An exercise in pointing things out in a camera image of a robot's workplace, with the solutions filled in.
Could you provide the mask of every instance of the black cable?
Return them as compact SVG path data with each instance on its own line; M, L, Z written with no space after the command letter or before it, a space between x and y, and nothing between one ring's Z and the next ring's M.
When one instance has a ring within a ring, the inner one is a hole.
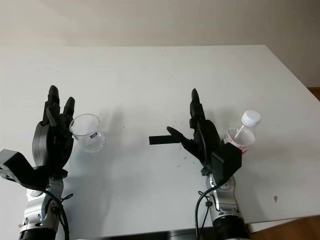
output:
M64 206L61 204L61 201L55 195L53 195L53 193L49 192L46 189L41 190L41 191L44 192L45 194L48 194L55 201L55 203L58 205L58 207L60 208L60 213L61 213L62 219L63 219L63 223L61 222L61 225L62 225L63 231L64 231L64 239L69 240L70 239L70 237L69 237L69 224L68 224L66 212L64 210Z
M201 196L201 195L204 194L204 193L203 193L202 191L198 191L198 194ZM210 202L208 196L204 196L204 197L205 197L205 199L206 199L207 202ZM205 213L205 216L204 216L204 219L203 219L202 226L201 226L201 228L200 228L199 238L201 237L201 235L202 235L202 233L203 233L203 230L204 230L204 226L205 226L205 222L206 222L208 213L209 213L209 205L207 205L207 207L206 207L206 213Z
M60 203L63 203L63 201L64 201L64 200L67 200L67 199L72 198L72 197L73 197L73 195L74 195L74 194L73 194L73 193L71 193L71 194L67 195L66 197L62 197L62 198L61 198L61 200L60 200ZM64 224L63 220L61 219L61 213L59 213L59 221L60 221L60 223L61 223L61 225L62 225L63 229L65 229L65 224Z
M195 205L195 210L194 210L194 223L195 223L195 236L196 239L199 240L200 239L200 235L199 235L199 226L198 226L198 210L199 210L199 205L201 200L206 197L206 195L218 188L220 188L223 185L223 183L217 184L211 188L209 188L208 190L206 190L198 199L198 201L196 202Z

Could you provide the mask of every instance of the water bottle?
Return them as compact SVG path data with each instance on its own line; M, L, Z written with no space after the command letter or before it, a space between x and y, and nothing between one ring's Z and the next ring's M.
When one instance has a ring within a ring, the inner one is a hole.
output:
M223 137L224 143L232 143L242 150L242 154L256 141L255 128L260 123L261 116L253 110L246 111L241 122L230 124Z

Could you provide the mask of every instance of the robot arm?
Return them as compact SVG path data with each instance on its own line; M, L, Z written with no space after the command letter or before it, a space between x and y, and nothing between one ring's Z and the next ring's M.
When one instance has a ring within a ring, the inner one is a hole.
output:
M36 167L32 168L20 152L7 149L0 152L0 176L27 188L28 205L19 240L54 240L61 217L65 239L69 239L68 221L60 199L63 178L68 175L63 167L73 148L68 126L73 119L75 100L68 99L62 114L59 102L58 89L52 85L32 142Z
M236 181L233 174L241 167L242 151L231 143L224 144L215 125L205 118L196 89L193 89L190 103L190 128L194 129L193 139L187 139L172 127L166 129L169 136L150 136L153 144L181 143L197 159L207 177L207 191L199 198L195 210L196 238L200 239L198 207L201 200L209 196L209 209L217 240L249 239L245 223L235 198Z

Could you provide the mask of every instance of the white table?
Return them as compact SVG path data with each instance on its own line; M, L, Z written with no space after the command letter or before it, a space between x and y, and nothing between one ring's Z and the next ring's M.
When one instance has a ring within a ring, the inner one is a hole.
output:
M168 134L166 126L192 137L193 88L221 135L245 110L262 115L235 174L247 223L320 214L320 104L265 46L1 49L0 80L1 147L32 164L50 85L62 106L75 98L75 116L101 119L103 150L86 154L75 144L66 165L73 239L194 227L197 191L206 189L201 164L179 144L148 140ZM18 236L25 192L0 179L3 239Z

